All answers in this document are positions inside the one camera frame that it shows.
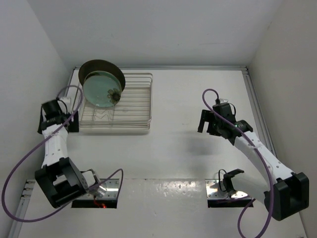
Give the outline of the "green floral plate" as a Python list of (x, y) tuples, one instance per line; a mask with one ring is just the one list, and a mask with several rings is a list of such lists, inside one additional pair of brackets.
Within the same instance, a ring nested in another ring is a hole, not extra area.
[(120, 81), (106, 71), (89, 73), (83, 84), (86, 100), (99, 108), (111, 108), (121, 99), (123, 87)]

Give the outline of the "dark brown plate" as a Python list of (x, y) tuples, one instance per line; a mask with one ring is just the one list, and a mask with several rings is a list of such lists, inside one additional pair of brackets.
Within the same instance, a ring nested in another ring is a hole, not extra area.
[(112, 74), (116, 79), (118, 79), (121, 91), (124, 90), (126, 81), (121, 69), (113, 63), (103, 59), (93, 59), (81, 65), (78, 72), (78, 78), (82, 86), (84, 85), (87, 75), (94, 71), (105, 71)]

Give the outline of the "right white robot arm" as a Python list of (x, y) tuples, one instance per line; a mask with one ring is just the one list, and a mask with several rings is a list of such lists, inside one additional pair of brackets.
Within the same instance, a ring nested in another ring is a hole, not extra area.
[(220, 103), (212, 110), (202, 110), (198, 132), (208, 124), (207, 133), (228, 140), (241, 151), (259, 171), (262, 178), (235, 169), (223, 176), (222, 187), (228, 193), (243, 191), (260, 201), (281, 221), (309, 206), (309, 179), (282, 164), (260, 141), (245, 120), (236, 120), (229, 103)]

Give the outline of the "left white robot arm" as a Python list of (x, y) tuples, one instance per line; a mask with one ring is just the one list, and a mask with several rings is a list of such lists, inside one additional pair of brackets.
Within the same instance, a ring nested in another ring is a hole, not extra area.
[(100, 182), (94, 170), (80, 171), (69, 158), (67, 137), (70, 132), (79, 132), (78, 113), (63, 125), (71, 113), (60, 105), (66, 106), (60, 98), (42, 104), (38, 133), (45, 139), (45, 157), (42, 167), (35, 171), (35, 180), (53, 208), (86, 193), (94, 194), (97, 189), (90, 188)]

